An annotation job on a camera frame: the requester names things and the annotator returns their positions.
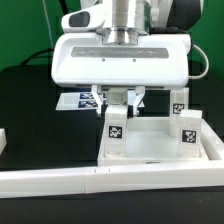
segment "white plastic part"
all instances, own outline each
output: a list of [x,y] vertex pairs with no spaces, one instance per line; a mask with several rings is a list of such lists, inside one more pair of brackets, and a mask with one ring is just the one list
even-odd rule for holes
[[[52,78],[63,87],[115,85],[181,89],[188,82],[189,43],[188,35],[140,36],[138,46],[127,48],[102,45],[102,37],[95,33],[65,34],[55,48]],[[78,51],[79,48],[84,49],[87,55],[72,56],[73,50]],[[88,50],[96,49],[98,55],[101,49],[106,49],[108,54],[116,49],[121,54],[128,49],[132,49],[132,52],[137,49],[137,54],[141,49],[147,48],[151,49],[150,55],[154,55],[153,49],[167,50],[168,58],[110,57],[104,55],[105,51],[102,55],[92,56],[94,53]]]
[[128,102],[128,91],[126,88],[111,88],[107,92],[107,103],[125,105]]
[[179,155],[200,156],[202,111],[182,110],[179,122]]
[[126,146],[127,106],[108,105],[102,138],[106,157],[123,156]]
[[95,0],[80,0],[81,8],[86,9],[94,6]]
[[170,92],[170,122],[169,133],[173,137],[179,137],[179,117],[181,110],[188,109],[189,88],[171,90]]
[[2,154],[5,146],[6,146],[6,136],[5,136],[5,130],[0,129],[0,155]]
[[[90,14],[90,21],[87,27],[71,27],[69,25],[69,19],[74,14],[81,12],[88,12]],[[70,13],[62,18],[61,26],[65,33],[81,33],[94,31],[102,27],[105,22],[106,12],[103,4],[95,5],[91,8],[81,10],[78,12]]]
[[224,185],[223,161],[0,173],[0,198]]
[[0,198],[85,193],[85,168],[0,173]]
[[[107,130],[104,125],[103,136]],[[102,138],[98,155],[98,166],[133,165],[151,163],[175,163],[187,161],[208,161],[205,148],[200,143],[200,156],[179,155],[178,138],[169,135],[169,118],[128,119],[125,154],[105,156],[105,138]]]
[[[74,92],[74,93],[62,93],[60,95],[60,98],[58,100],[56,110],[58,111],[66,111],[66,110],[93,110],[98,109],[98,107],[85,107],[80,108],[79,104],[82,101],[94,101],[95,99],[80,99],[81,94],[89,95],[91,92]],[[107,92],[103,92],[103,94],[99,95],[101,102],[107,101]],[[134,101],[136,99],[135,90],[128,90],[128,105],[133,105]],[[140,108],[144,107],[144,103],[141,102],[139,105]]]

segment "white cube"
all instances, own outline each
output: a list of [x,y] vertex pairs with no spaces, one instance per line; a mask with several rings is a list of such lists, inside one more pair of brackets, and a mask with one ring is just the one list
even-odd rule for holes
[[122,156],[125,154],[127,106],[109,105],[105,113],[104,146],[105,156]]
[[179,119],[179,155],[200,157],[202,111],[182,110]]
[[126,88],[111,88],[107,93],[108,104],[124,105],[128,102],[128,91]]

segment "black plastic part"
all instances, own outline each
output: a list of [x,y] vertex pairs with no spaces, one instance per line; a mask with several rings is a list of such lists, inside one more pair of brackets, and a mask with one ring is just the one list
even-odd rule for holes
[[150,34],[177,34],[177,27],[152,27],[150,28]]
[[64,15],[68,14],[68,7],[65,0],[59,0]]
[[48,48],[46,50],[42,50],[42,51],[38,51],[34,54],[32,54],[31,56],[29,56],[27,59],[25,59],[24,61],[22,61],[20,63],[20,65],[27,65],[31,60],[36,59],[36,58],[43,58],[43,57],[47,57],[47,58],[51,58],[52,55],[48,55],[48,56],[41,56],[39,57],[39,55],[45,54],[45,53],[50,53],[53,52],[54,48]]
[[105,117],[105,113],[106,113],[107,107],[108,107],[107,104],[103,104],[101,106],[101,117]]
[[74,14],[69,19],[70,27],[87,27],[90,21],[90,14],[88,12],[80,12]]
[[200,0],[173,0],[167,27],[190,29],[201,17]]
[[132,105],[128,105],[128,118],[133,118],[134,115],[133,115],[133,106]]

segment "white tray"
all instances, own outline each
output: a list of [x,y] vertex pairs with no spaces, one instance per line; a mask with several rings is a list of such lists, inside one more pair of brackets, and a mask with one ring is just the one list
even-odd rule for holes
[[166,117],[129,119],[125,151],[124,156],[105,157],[102,138],[98,166],[209,160],[202,143],[200,143],[199,158],[190,155],[188,157],[180,156],[178,138],[169,135],[169,119]]

